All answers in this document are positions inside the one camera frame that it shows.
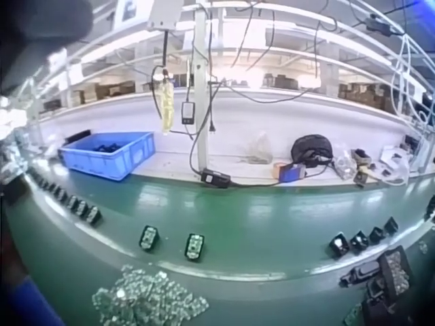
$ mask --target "white wall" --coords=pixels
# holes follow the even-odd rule
[[[175,97],[173,130],[184,130],[180,123],[180,97],[184,96]],[[247,145],[265,131],[276,158],[288,158],[293,142],[306,134],[322,134],[334,144],[360,147],[369,155],[379,157],[383,146],[400,144],[405,133],[403,125],[369,114],[296,101],[263,105],[226,93],[217,96],[213,117],[217,131],[209,135],[211,155],[244,156]],[[52,134],[67,137],[87,128],[93,132],[156,131],[158,151],[189,153],[192,142],[187,136],[164,136],[160,126],[150,97],[124,99],[106,105],[95,103],[41,123],[45,139]]]

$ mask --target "blue box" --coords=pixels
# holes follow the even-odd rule
[[[113,153],[94,149],[120,146]],[[92,134],[60,148],[65,166],[90,175],[120,181],[156,153],[152,132],[108,132]]]

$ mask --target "white electrical box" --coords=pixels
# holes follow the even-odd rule
[[[150,12],[147,29],[174,31],[181,17],[184,0],[155,0]]]

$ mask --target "wire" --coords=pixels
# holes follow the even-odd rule
[[[255,67],[255,65],[261,60],[263,59],[263,57],[268,54],[268,52],[271,50],[271,48],[273,47],[273,42],[275,40],[275,11],[272,10],[272,21],[273,21],[273,25],[272,25],[272,37],[271,37],[271,43],[269,44],[269,46],[267,47],[267,49],[261,54],[261,56],[258,57],[257,60],[254,61],[254,63],[252,63],[252,65],[250,65],[248,67],[248,69],[246,69],[245,71],[249,71],[252,68]]]

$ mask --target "power adapter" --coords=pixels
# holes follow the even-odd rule
[[[205,168],[201,172],[201,181],[218,188],[226,189],[231,184],[231,176]]]

